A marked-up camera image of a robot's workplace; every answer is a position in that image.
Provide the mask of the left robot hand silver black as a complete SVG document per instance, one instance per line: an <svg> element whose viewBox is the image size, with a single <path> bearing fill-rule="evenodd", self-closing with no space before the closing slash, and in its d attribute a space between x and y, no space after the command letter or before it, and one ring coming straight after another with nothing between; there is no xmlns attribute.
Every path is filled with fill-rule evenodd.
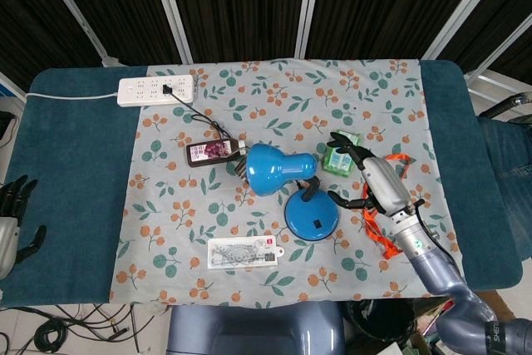
<svg viewBox="0 0 532 355"><path fill-rule="evenodd" d="M38 180L27 179L28 176L23 175L1 188L1 279L5 279L17 264L37 253L47 236L47 227L42 224L32 242L18 248L27 202L38 184Z"/></svg>

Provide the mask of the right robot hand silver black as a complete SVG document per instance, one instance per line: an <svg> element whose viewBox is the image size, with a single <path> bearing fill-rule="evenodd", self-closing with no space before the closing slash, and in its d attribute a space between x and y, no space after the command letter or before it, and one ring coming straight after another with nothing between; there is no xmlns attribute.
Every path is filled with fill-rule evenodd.
<svg viewBox="0 0 532 355"><path fill-rule="evenodd" d="M376 210L394 220L403 220L425 204L424 200L411 200L399 175L386 160L364 147L354 145L345 135L332 132L331 137L333 140L328 142L328 146L340 154L349 155L367 184L365 199L347 200L329 190L328 195L337 205L347 210Z"/></svg>

